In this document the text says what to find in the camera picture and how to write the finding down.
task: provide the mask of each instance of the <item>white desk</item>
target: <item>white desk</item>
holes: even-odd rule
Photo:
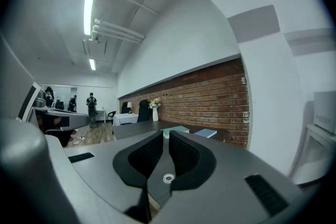
[[[103,114],[103,117],[104,117],[104,123],[106,123],[106,118],[107,118],[107,115],[106,115],[106,110],[96,110],[96,112],[99,114]]]
[[[119,126],[123,123],[136,123],[138,121],[138,114],[116,114],[113,117],[113,126]]]

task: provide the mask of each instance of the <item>bag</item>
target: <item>bag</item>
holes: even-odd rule
[[[90,97],[90,103],[89,103],[89,109],[91,110],[91,109],[94,109],[94,107],[95,107],[95,98],[93,97],[92,99],[91,99],[91,97]]]

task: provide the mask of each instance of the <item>floor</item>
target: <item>floor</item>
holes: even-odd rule
[[[86,146],[115,141],[114,135],[112,134],[113,126],[110,121],[106,123],[103,121],[96,122],[96,124],[97,125],[93,128],[87,125],[77,129],[77,133],[71,136],[74,140],[70,139],[72,141],[69,141],[66,147]]]

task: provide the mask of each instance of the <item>ceiling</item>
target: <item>ceiling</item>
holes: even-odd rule
[[[160,14],[172,0],[131,1]],[[139,45],[103,38],[90,45],[87,55],[82,42],[89,38],[83,33],[83,5],[84,0],[12,0],[1,29],[23,64],[75,65],[90,70],[90,56],[97,63],[97,71],[118,73],[128,54]],[[129,0],[94,0],[91,25],[94,18],[146,35],[158,15]]]

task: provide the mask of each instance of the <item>book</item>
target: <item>book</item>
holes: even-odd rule
[[[199,136],[202,136],[202,137],[206,137],[206,138],[209,138],[213,135],[215,135],[217,133],[217,131],[214,131],[214,130],[209,130],[209,129],[203,129],[203,130],[200,130],[194,134],[197,134]]]
[[[171,127],[167,129],[161,129],[163,131],[163,137],[166,139],[169,139],[169,132],[170,131],[178,131],[178,132],[184,132],[184,133],[189,133],[189,129],[183,126],[176,126],[176,127]]]

